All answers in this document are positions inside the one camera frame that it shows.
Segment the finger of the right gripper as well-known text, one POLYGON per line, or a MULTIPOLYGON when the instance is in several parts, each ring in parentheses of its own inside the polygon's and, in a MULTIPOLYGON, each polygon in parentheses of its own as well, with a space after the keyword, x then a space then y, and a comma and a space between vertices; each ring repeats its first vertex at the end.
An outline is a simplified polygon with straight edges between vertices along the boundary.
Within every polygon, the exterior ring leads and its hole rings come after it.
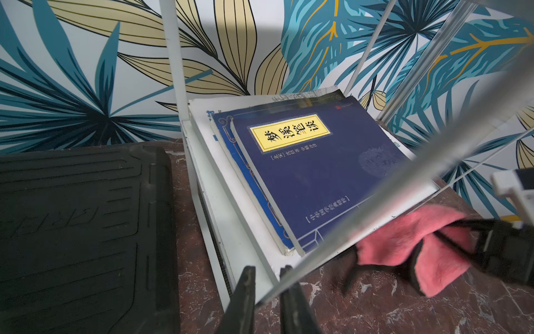
POLYGON ((469 260, 436 236, 442 234, 471 253, 474 246, 468 228, 449 224, 447 219, 416 221, 408 268, 410 284, 418 292, 441 292, 471 267, 469 260))

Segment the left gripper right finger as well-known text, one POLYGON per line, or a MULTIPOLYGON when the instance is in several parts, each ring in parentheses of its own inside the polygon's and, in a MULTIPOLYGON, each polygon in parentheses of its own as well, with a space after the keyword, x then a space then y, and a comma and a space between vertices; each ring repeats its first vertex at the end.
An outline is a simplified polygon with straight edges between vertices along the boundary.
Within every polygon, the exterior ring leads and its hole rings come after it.
POLYGON ((284 334, 322 333, 298 281, 280 295, 280 324, 284 334))

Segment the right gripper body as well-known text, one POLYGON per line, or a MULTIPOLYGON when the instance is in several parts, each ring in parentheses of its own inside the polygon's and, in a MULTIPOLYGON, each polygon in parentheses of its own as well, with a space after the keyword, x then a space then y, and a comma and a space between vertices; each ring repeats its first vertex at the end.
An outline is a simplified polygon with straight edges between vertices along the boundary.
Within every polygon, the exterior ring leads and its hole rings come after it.
POLYGON ((479 268, 504 282, 533 286, 533 226, 486 221, 479 232, 479 268))

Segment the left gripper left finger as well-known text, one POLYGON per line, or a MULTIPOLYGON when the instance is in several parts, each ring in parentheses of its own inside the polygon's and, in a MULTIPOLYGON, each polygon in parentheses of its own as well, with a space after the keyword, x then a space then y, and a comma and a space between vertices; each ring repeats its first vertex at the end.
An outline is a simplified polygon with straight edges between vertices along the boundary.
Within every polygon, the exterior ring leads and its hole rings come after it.
POLYGON ((254 332, 255 279, 256 268, 246 266, 217 328, 217 334, 254 332))

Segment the pink cleaning cloth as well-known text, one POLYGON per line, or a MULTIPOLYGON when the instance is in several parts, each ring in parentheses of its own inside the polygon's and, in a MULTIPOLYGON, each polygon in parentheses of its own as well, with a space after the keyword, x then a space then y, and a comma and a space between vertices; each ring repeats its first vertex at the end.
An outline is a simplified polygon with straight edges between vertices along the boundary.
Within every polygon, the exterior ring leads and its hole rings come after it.
POLYGON ((451 207, 424 205, 395 218, 355 245, 356 260, 342 292, 347 293, 359 271, 400 271, 418 293, 432 297, 464 274, 471 263, 435 235, 440 232, 472 252, 471 232, 452 223, 467 216, 451 207))

